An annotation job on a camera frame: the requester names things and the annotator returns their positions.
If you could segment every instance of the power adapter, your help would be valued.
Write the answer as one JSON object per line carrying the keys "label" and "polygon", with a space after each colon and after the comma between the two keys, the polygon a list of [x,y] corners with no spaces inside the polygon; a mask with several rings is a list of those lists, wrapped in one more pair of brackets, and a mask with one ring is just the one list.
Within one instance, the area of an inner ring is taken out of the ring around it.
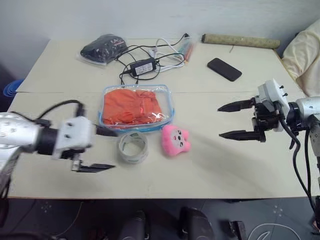
{"label": "power adapter", "polygon": [[135,63],[130,64],[130,73],[136,77],[147,72],[156,70],[156,60],[153,57],[148,59],[136,61]]}

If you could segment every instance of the orange fabric in bag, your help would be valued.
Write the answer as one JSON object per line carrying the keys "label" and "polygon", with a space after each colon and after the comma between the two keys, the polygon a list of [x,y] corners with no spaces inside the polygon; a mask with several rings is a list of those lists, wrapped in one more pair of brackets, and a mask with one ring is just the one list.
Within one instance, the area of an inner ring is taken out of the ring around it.
{"label": "orange fabric in bag", "polygon": [[116,89],[104,95],[103,123],[138,125],[160,122],[164,115],[152,91]]}

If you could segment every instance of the smartphone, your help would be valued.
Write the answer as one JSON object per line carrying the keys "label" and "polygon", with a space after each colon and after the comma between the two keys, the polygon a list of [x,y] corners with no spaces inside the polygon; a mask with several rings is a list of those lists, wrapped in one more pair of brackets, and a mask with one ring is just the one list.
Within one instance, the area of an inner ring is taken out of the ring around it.
{"label": "smartphone", "polygon": [[240,72],[238,69],[230,66],[228,63],[222,61],[219,58],[211,60],[210,62],[208,62],[207,66],[208,68],[215,71],[217,74],[220,74],[222,77],[228,79],[231,82],[234,82],[242,75],[242,72]]}

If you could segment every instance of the pink plush toy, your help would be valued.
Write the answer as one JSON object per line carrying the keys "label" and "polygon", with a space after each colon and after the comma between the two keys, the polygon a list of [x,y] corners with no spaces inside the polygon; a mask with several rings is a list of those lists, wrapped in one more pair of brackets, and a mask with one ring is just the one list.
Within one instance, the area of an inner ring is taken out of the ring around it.
{"label": "pink plush toy", "polygon": [[191,144],[187,142],[189,132],[174,125],[165,125],[162,129],[162,147],[169,156],[188,152]]}

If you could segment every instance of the tape roll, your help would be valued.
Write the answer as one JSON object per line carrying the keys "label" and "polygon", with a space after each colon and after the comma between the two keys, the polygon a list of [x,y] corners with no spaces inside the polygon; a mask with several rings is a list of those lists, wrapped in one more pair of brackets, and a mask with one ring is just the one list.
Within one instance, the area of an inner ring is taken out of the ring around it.
{"label": "tape roll", "polygon": [[227,44],[265,49],[276,49],[280,46],[280,40],[270,38],[232,36],[206,33],[202,35],[201,41],[205,44]]}
{"label": "tape roll", "polygon": [[121,158],[130,164],[139,164],[148,156],[148,142],[144,134],[130,131],[122,135],[118,142]]}

